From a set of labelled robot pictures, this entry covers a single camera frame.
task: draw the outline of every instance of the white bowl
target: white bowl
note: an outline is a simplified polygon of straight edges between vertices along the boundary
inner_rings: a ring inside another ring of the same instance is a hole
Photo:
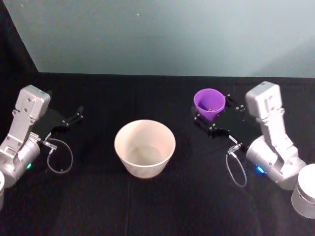
[[[135,120],[122,127],[114,141],[117,155],[126,169],[139,178],[152,178],[162,172],[175,151],[172,131],[164,124]]]

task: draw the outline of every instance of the purple cup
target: purple cup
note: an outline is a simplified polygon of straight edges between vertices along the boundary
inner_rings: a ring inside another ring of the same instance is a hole
[[[198,91],[193,102],[198,112],[210,121],[213,121],[215,116],[225,107],[224,95],[213,88]]]

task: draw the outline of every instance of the cylindrical robot base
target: cylindrical robot base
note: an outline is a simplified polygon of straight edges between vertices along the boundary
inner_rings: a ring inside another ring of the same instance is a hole
[[[293,190],[291,202],[302,216],[315,219],[315,164],[304,167]]]

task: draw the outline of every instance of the plastic cup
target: plastic cup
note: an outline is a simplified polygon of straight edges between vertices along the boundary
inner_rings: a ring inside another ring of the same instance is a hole
[[[122,127],[114,141],[117,155],[135,177],[152,178],[162,172],[175,151],[172,131],[164,124],[148,119]]]
[[[213,88],[198,91],[193,102],[198,112],[210,121],[213,121],[215,116],[225,107],[224,95]]]

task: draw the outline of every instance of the black table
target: black table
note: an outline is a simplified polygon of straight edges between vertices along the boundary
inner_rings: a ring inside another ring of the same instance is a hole
[[[231,143],[210,142],[190,115],[199,89],[215,88],[243,102],[245,93],[265,80],[281,85],[287,133],[300,157],[308,164],[315,162],[313,79],[2,76],[2,140],[18,92],[28,84],[52,90],[50,107],[65,116],[83,105],[85,119],[69,134],[58,136],[74,153],[70,173],[58,176],[48,171],[46,155],[41,154],[20,181],[6,190],[0,235],[314,235],[315,221],[294,211],[291,192],[259,175],[244,158],[249,183],[245,189],[237,187],[225,166]],[[115,134],[124,124],[143,118],[167,125],[177,141],[166,169],[150,180],[132,177],[113,147]],[[240,173],[237,166],[233,169]]]

